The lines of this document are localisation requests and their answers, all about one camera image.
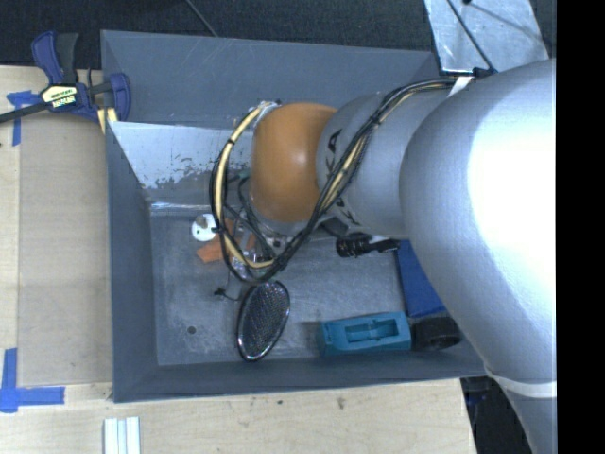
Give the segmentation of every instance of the blue tape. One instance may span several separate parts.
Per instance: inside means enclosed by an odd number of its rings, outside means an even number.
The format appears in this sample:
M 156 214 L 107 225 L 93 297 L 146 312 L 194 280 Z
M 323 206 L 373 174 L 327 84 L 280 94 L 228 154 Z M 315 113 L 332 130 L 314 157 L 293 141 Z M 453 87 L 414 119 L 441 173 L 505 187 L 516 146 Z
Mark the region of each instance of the blue tape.
M 445 311 L 445 306 L 428 281 L 409 240 L 402 240 L 397 251 L 402 286 L 409 318 L 422 318 Z
M 65 403 L 65 387 L 17 388 L 17 349 L 4 352 L 0 412 L 14 413 L 28 405 L 61 405 Z
M 7 94 L 7 99 L 15 107 L 15 110 L 21 109 L 24 106 L 31 106 L 32 104 L 38 104 L 42 102 L 39 95 L 32 93 L 31 91 L 21 91 L 19 93 Z M 21 118 L 15 119 L 12 127 L 12 145 L 16 147 L 21 143 Z

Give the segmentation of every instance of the white object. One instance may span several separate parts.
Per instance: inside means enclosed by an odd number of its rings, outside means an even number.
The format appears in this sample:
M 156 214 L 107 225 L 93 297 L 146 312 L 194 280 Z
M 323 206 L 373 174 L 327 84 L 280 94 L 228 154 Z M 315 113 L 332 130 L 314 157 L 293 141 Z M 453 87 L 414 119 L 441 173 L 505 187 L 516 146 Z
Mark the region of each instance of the white object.
M 202 214 L 191 224 L 191 235 L 195 240 L 207 242 L 215 237 L 212 229 L 216 227 L 215 218 L 212 214 Z
M 138 417 L 105 419 L 104 454 L 141 454 L 141 430 Z

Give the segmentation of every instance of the blue plastic object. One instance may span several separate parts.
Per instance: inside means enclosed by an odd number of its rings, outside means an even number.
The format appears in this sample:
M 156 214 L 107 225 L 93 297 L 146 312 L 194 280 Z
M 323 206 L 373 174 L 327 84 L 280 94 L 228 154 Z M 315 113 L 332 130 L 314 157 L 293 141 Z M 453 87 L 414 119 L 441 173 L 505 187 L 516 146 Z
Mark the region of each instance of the blue plastic object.
M 445 311 L 445 306 L 424 274 L 409 240 L 402 240 L 397 251 L 397 259 L 406 299 L 407 316 L 418 319 Z
M 4 352 L 0 412 L 14 413 L 21 406 L 63 404 L 64 394 L 65 387 L 17 388 L 17 349 Z
M 10 104 L 15 107 L 15 110 L 19 110 L 24 106 L 31 106 L 32 104 L 38 104 L 42 102 L 39 95 L 32 93 L 31 91 L 21 91 L 19 93 L 8 93 L 7 99 Z M 12 126 L 12 145 L 16 147 L 21 143 L 21 119 L 15 119 Z
M 409 350 L 411 334 L 403 311 L 378 313 L 321 323 L 318 346 L 325 357 Z

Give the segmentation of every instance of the yellow clamp label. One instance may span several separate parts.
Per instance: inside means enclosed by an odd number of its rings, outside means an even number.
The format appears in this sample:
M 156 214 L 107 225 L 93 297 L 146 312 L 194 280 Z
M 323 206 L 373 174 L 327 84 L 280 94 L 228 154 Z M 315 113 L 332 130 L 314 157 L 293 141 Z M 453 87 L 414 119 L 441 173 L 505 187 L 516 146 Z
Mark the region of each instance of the yellow clamp label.
M 72 86 L 52 86 L 42 93 L 42 100 L 50 102 L 53 108 L 60 108 L 76 102 L 78 89 Z

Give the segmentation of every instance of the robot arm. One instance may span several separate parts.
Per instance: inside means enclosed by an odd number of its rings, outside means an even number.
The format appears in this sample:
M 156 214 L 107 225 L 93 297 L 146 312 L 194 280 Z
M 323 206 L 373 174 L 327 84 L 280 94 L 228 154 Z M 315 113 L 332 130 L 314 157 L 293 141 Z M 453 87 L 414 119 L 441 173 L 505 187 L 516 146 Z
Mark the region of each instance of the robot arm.
M 535 452 L 557 446 L 555 65 L 453 96 L 434 81 L 337 112 L 285 105 L 257 126 L 248 196 L 258 232 L 282 248 L 270 263 L 326 218 L 408 238 Z

